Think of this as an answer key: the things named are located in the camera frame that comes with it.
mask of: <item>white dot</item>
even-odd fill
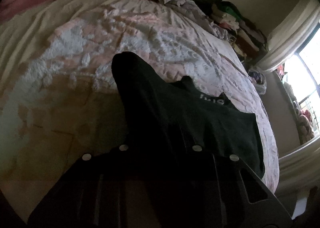
[[[121,150],[121,151],[126,151],[126,150],[128,150],[128,146],[127,145],[121,145],[120,147],[119,147],[119,149]]]
[[[197,151],[197,152],[202,151],[202,147],[199,146],[199,145],[194,145],[194,146],[192,147],[192,149],[193,149],[194,151]]]
[[[217,103],[219,103],[219,104],[221,104],[221,105],[224,105],[224,100],[219,99],[219,100],[217,100]]]
[[[229,158],[230,158],[232,161],[238,161],[238,160],[239,160],[239,157],[238,157],[237,155],[234,155],[234,154],[230,155]]]
[[[90,159],[91,159],[91,155],[90,154],[84,154],[82,156],[82,160],[84,160],[84,161],[87,161],[87,160],[90,160]]]

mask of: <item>curtain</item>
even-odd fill
[[[310,189],[320,184],[320,136],[279,159],[276,195]]]
[[[320,20],[318,0],[300,0],[284,21],[268,36],[269,52],[258,63],[265,73],[290,58]]]

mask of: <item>window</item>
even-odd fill
[[[320,24],[284,64],[286,81],[303,111],[312,117],[311,125],[320,134]]]

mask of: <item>folded clothes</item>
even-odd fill
[[[234,16],[231,16],[230,14],[219,10],[216,4],[212,4],[211,9],[212,9],[212,14],[217,17],[224,18],[228,21],[233,21],[233,22],[236,21],[236,18]]]
[[[237,29],[239,29],[239,23],[236,22],[236,21],[230,21],[228,20],[226,17],[225,18],[220,18],[218,16],[215,16],[215,15],[211,15],[211,18],[217,22],[218,24],[222,24],[222,23],[227,23],[229,25],[229,27],[236,31]]]
[[[230,25],[227,22],[222,22],[218,26],[222,27],[224,29],[232,30],[232,28],[230,27]]]
[[[236,45],[247,54],[248,57],[255,59],[259,56],[259,53],[248,44],[246,40],[238,36],[236,40]]]
[[[240,11],[237,9],[237,7],[228,1],[222,1],[217,4],[217,8],[221,10],[222,12],[226,12],[230,14],[231,16],[235,17],[237,21],[243,20],[244,17],[241,15]]]
[[[244,51],[242,51],[237,45],[236,43],[232,43],[231,44],[233,50],[236,52],[237,55],[240,55],[242,57],[246,57],[246,53]]]
[[[242,29],[239,29],[238,35],[242,37],[255,51],[259,51],[259,48],[251,41],[250,37]]]
[[[263,35],[261,34],[261,32],[259,32],[258,30],[253,30],[251,28],[249,28],[245,21],[240,20],[239,21],[239,26],[246,31],[247,34],[251,35],[252,37],[255,38],[255,40],[259,41],[260,43],[264,44],[265,40]]]

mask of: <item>bed sheet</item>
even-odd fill
[[[276,141],[259,95],[231,46],[183,15],[149,0],[56,0],[1,25],[0,37],[0,187],[11,205],[24,188],[20,216],[83,153],[123,142],[124,109],[111,74],[122,51],[137,53],[165,81],[190,75],[202,92],[224,92],[240,111],[255,113],[262,181],[275,192]]]

